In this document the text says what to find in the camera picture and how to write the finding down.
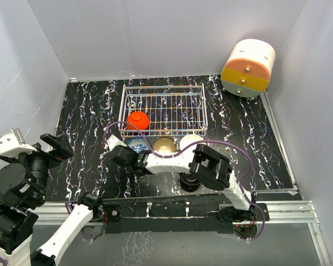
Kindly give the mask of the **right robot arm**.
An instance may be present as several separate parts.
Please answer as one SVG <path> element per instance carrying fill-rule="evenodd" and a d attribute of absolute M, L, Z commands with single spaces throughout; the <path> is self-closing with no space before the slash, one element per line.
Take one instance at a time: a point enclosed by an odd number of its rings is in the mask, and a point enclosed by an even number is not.
<path fill-rule="evenodd" d="M 135 152 L 123 143 L 107 144 L 112 161 L 138 176 L 177 172 L 188 175 L 203 186 L 220 191 L 230 207 L 219 211 L 218 218 L 225 222 L 255 221 L 255 203 L 252 194 L 236 179 L 229 159 L 205 144 L 176 153 L 163 153 L 160 157 L 151 151 Z"/>

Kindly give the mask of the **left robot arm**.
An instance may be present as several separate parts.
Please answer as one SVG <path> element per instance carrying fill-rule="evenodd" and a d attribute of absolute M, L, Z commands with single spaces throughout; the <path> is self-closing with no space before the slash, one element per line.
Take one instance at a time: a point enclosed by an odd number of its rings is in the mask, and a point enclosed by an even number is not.
<path fill-rule="evenodd" d="M 58 265 L 84 226 L 103 216 L 102 199 L 85 193 L 75 206 L 66 205 L 67 219 L 31 251 L 38 220 L 34 210 L 45 204 L 49 170 L 74 155 L 67 134 L 43 134 L 40 139 L 52 150 L 27 144 L 19 129 L 0 133 L 0 160 L 8 163 L 0 169 L 0 265 Z"/>

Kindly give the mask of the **blue floral white bowl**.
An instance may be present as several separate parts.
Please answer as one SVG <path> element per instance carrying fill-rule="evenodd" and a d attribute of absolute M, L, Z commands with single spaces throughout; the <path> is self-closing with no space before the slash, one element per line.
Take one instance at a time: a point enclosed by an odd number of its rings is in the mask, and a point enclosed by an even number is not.
<path fill-rule="evenodd" d="M 126 145 L 137 153 L 149 150 L 147 142 L 142 137 L 132 137 L 127 139 Z"/>

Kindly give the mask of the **orange bowl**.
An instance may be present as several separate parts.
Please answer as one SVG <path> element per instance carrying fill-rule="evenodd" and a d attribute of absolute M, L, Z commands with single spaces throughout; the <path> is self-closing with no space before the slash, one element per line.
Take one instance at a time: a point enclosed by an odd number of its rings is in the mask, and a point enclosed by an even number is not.
<path fill-rule="evenodd" d="M 127 122 L 129 124 L 134 125 L 139 130 L 148 129 L 150 124 L 149 116 L 141 111 L 134 111 L 130 113 L 129 116 L 127 117 Z M 134 130 L 134 127 L 132 127 L 129 124 L 127 125 L 127 128 L 129 130 Z"/>

